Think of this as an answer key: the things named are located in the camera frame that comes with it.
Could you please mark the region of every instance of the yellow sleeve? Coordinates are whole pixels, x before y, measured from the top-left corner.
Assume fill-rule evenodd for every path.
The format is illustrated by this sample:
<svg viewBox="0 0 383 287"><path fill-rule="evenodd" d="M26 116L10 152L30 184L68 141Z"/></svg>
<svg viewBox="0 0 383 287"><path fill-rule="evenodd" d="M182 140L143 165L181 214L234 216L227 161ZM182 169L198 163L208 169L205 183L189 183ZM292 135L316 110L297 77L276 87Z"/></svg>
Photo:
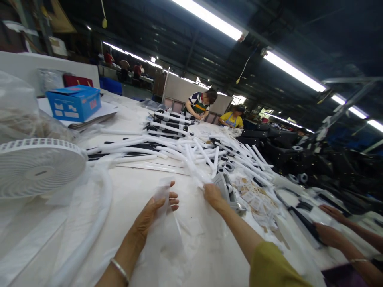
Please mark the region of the yellow sleeve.
<svg viewBox="0 0 383 287"><path fill-rule="evenodd" d="M271 242L262 242L254 251L250 265L250 287L255 286L312 287Z"/></svg>
<svg viewBox="0 0 383 287"><path fill-rule="evenodd" d="M243 121L242 121L242 118L241 117L237 117L237 127L240 127L240 126L243 126Z"/></svg>
<svg viewBox="0 0 383 287"><path fill-rule="evenodd" d="M226 114L223 114L221 116L221 119L226 122L230 118L230 116L231 116L231 112L228 112Z"/></svg>

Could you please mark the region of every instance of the electric fan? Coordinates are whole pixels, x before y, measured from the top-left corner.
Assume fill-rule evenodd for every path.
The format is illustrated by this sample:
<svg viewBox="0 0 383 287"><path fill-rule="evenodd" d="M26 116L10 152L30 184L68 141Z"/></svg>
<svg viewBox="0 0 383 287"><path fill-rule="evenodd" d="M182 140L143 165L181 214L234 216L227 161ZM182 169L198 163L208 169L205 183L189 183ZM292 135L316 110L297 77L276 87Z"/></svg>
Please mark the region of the electric fan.
<svg viewBox="0 0 383 287"><path fill-rule="evenodd" d="M0 145L0 199L29 197L59 189L84 171L87 155L76 145L51 138Z"/></svg>

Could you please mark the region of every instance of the blue box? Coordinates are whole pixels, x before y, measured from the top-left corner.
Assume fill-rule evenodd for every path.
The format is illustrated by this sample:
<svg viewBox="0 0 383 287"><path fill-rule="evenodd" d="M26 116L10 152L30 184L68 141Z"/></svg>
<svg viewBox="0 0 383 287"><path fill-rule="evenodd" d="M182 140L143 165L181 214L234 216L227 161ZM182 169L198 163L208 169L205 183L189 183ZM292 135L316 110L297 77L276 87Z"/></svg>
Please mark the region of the blue box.
<svg viewBox="0 0 383 287"><path fill-rule="evenodd" d="M100 90L89 86L71 86L46 92L53 117L85 122L101 108Z"/></svg>

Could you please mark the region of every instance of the fan grille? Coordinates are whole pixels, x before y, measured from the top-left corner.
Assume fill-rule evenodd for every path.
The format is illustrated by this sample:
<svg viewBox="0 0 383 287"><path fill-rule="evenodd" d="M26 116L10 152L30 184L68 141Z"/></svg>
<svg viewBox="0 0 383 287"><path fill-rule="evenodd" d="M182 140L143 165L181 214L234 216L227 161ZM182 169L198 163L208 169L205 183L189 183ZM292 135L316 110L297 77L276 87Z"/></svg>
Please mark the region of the fan grille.
<svg viewBox="0 0 383 287"><path fill-rule="evenodd" d="M0 198L54 191L76 179L86 158L74 144L33 138L0 145Z"/></svg>

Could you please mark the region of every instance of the silver bangle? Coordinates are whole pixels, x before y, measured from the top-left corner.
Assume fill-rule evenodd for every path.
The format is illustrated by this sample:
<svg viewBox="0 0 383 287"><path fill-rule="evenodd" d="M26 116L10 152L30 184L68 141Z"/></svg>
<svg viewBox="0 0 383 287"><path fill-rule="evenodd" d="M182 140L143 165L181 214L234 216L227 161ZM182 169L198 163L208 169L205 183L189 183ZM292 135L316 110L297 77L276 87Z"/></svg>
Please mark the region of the silver bangle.
<svg viewBox="0 0 383 287"><path fill-rule="evenodd" d="M127 276L125 270L121 267L121 265L113 257L111 258L111 263L113 263L113 265L116 266L116 268L119 270L119 272L124 276L124 278L126 280L126 285L128 286L129 285L129 279L128 279L128 276Z"/></svg>
<svg viewBox="0 0 383 287"><path fill-rule="evenodd" d="M352 259L350 260L350 263L355 263L355 262L369 262L367 259Z"/></svg>

